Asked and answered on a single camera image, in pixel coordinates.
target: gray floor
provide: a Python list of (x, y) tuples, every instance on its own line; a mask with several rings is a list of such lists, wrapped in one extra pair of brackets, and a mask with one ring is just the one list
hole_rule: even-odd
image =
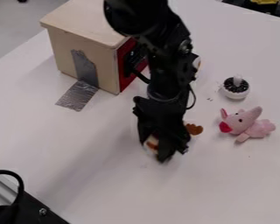
[(0, 0), (0, 58), (39, 33), (39, 20), (67, 0)]

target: brown toy ear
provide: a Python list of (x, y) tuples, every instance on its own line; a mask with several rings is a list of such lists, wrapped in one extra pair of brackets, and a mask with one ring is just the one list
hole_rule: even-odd
[(193, 136), (200, 135), (203, 132), (203, 127), (196, 126), (195, 124), (188, 123), (185, 127), (188, 130), (189, 134), (191, 134)]
[(225, 119), (228, 117), (227, 111), (226, 111), (224, 108), (222, 108), (222, 109), (220, 110), (220, 112), (221, 112), (221, 117), (222, 117), (222, 119), (225, 120)]

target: black cable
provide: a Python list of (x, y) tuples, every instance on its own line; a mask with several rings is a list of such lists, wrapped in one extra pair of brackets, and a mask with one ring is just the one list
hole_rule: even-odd
[(189, 88), (190, 88), (190, 92), (193, 94), (194, 101), (193, 101), (193, 104), (189, 108), (186, 108), (187, 110), (188, 109), (192, 109), (195, 106), (195, 104), (196, 104), (196, 94), (194, 93), (191, 85), (189, 85)]
[(18, 182), (17, 197), (13, 203), (19, 203), (22, 200), (22, 198), (24, 197), (24, 192), (25, 192), (24, 181), (21, 179), (21, 177), (19, 177), (19, 175), (17, 175), (13, 171), (0, 170), (0, 175), (8, 175), (17, 180), (17, 182)]
[(142, 73), (140, 73), (138, 70), (135, 68), (131, 69), (131, 72), (135, 74), (141, 81), (145, 82), (146, 84), (150, 84), (151, 80), (147, 79)]

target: pink stuffed pig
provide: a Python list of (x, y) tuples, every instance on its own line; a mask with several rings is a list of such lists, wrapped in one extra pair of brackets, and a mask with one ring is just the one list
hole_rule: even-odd
[(220, 123), (220, 130), (223, 133), (237, 135), (236, 141), (239, 143), (245, 142), (250, 137), (266, 137), (276, 129), (276, 126), (269, 120), (256, 120), (263, 112), (261, 107), (249, 111), (240, 109), (233, 115), (228, 115), (224, 108), (220, 112), (223, 119), (223, 122)]

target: pig ear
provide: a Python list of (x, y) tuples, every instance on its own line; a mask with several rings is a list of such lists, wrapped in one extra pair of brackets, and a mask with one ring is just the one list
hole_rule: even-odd
[(227, 111), (224, 108), (222, 108), (220, 110), (220, 112), (221, 112), (222, 119), (226, 119), (228, 117), (228, 113), (227, 113)]

